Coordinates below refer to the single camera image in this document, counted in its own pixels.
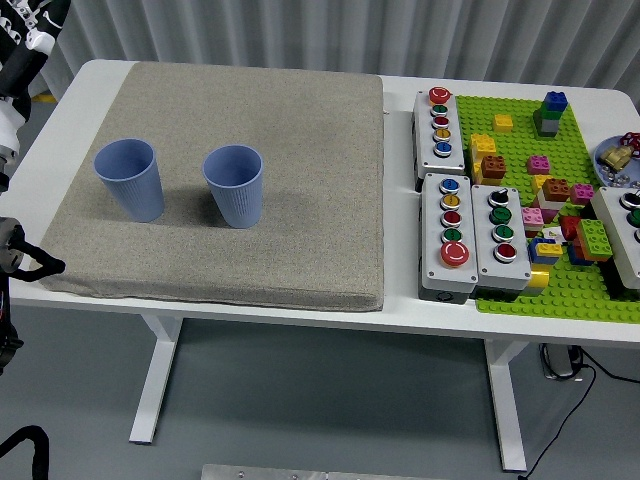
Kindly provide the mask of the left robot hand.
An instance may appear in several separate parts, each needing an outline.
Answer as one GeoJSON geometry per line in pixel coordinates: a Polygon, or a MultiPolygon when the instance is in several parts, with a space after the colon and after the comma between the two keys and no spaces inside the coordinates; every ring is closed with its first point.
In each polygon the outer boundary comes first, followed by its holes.
{"type": "Polygon", "coordinates": [[[28,87],[47,62],[70,8],[68,1],[1,3],[1,155],[19,151],[17,131],[30,116],[28,87]]]}

